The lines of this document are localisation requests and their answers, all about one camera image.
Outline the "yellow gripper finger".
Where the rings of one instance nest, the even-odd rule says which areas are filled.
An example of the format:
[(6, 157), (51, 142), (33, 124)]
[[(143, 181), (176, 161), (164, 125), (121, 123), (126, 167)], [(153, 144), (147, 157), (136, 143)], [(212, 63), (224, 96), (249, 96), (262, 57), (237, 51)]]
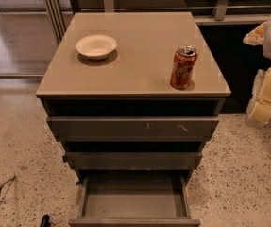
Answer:
[(248, 45), (262, 45), (263, 44), (263, 38), (264, 38), (264, 29), (266, 26), (266, 22), (261, 23), (256, 28), (251, 30), (249, 33), (247, 33), (244, 38), (243, 42)]
[(271, 67), (266, 71), (259, 69), (255, 76), (248, 117), (261, 123), (271, 119)]

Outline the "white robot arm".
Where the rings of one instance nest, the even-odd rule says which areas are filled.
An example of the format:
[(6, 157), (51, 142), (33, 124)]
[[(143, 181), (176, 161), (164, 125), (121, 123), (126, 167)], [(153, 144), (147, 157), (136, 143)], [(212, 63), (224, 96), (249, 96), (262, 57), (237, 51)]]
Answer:
[[(246, 34), (243, 42), (249, 45), (260, 45), (263, 48), (263, 55), (271, 60), (271, 15), (267, 21)], [(271, 120), (271, 67), (266, 71), (258, 70), (246, 113), (250, 124), (262, 126)]]

